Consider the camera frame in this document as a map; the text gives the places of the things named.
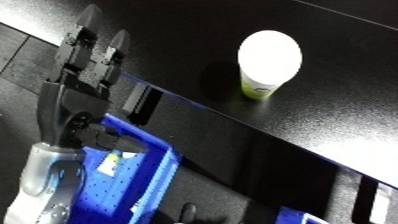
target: blue tray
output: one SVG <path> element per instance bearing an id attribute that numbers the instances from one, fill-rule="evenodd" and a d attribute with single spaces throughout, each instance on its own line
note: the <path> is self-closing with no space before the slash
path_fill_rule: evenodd
<path id="1" fill-rule="evenodd" d="M 116 128 L 120 134 L 141 140 L 148 152 L 125 158 L 118 157 L 122 153 L 116 150 L 104 152 L 84 148 L 87 178 L 68 223 L 150 223 L 181 156 L 163 140 L 112 115 L 108 114 L 102 123 Z M 101 172 L 99 167 L 109 165 L 112 159 L 114 173 Z"/>

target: black table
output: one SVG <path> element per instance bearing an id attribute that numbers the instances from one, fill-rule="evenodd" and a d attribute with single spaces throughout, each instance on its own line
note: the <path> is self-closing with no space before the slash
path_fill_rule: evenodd
<path id="1" fill-rule="evenodd" d="M 92 1 L 104 9 L 96 51 L 118 29 L 132 34 L 125 71 L 327 160 L 398 186 L 398 36 L 394 18 L 300 1 Z M 391 10 L 394 3 L 385 1 Z M 2 1 L 1 21 L 58 44 L 91 1 Z M 365 21 L 358 17 L 369 18 Z M 304 62 L 265 102 L 239 90 L 236 51 L 253 32 L 292 36 Z"/>

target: blue plastic container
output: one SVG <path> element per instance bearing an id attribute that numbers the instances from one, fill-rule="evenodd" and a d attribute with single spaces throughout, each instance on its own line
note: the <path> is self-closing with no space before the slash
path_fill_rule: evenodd
<path id="1" fill-rule="evenodd" d="M 181 155 L 163 140 L 112 115 L 106 115 L 102 123 L 116 128 L 120 134 L 141 140 L 148 152 L 131 158 L 120 157 L 114 174 L 110 175 L 98 169 L 112 157 L 109 152 L 86 147 L 87 178 L 68 223 L 150 223 L 179 166 Z"/>
<path id="2" fill-rule="evenodd" d="M 328 224 L 326 221 L 295 209 L 282 207 L 275 224 Z"/>

